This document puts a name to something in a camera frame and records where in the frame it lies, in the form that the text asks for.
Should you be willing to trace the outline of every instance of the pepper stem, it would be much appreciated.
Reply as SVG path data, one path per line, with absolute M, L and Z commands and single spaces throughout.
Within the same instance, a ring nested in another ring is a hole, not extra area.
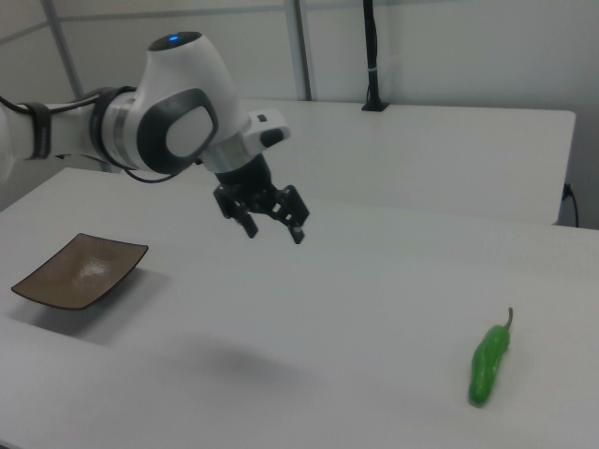
M 509 311 L 509 318 L 507 319 L 507 323 L 505 323 L 505 328 L 509 330 L 509 327 L 512 326 L 512 318 L 514 318 L 514 309 L 510 307 L 507 311 Z

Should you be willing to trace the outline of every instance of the square plate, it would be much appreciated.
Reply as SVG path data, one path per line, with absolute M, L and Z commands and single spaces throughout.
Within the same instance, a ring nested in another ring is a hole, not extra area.
M 78 234 L 12 291 L 46 306 L 85 309 L 122 281 L 147 251 L 146 245 Z

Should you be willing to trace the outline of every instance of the white table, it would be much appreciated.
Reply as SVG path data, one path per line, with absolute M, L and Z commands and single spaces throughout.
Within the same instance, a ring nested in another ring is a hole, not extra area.
M 574 131 L 568 111 L 243 100 L 277 108 L 291 138 L 265 152 L 275 181 L 335 201 L 556 223 Z M 182 181 L 213 185 L 201 169 Z
M 64 170 L 0 213 L 0 441 L 22 449 L 592 448 L 595 231 L 306 198 L 296 246 L 212 189 Z M 9 287 L 79 232 L 150 246 L 113 295 Z M 470 361 L 515 309 L 484 409 Z

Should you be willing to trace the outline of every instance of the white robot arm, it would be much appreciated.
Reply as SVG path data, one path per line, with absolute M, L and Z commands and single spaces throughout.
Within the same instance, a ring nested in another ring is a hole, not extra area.
M 13 159 L 68 154 L 122 168 L 138 181 L 148 180 L 133 170 L 162 173 L 165 181 L 203 163 L 220 181 L 214 195 L 222 213 L 249 237 L 257 232 L 250 212 L 264 213 L 300 243 L 309 211 L 293 186 L 272 185 L 261 154 L 288 136 L 278 110 L 243 109 L 208 38 L 181 32 L 149 47 L 137 89 L 100 89 L 68 105 L 0 98 L 0 181 Z

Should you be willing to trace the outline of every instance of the green chili pepper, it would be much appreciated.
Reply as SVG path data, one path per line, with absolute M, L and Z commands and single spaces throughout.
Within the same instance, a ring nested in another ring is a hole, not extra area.
M 474 404 L 483 404 L 490 395 L 502 355 L 509 344 L 509 327 L 512 325 L 513 316 L 514 311 L 510 307 L 509 319 L 505 326 L 493 326 L 476 348 L 472 358 L 472 382 L 468 392 Z

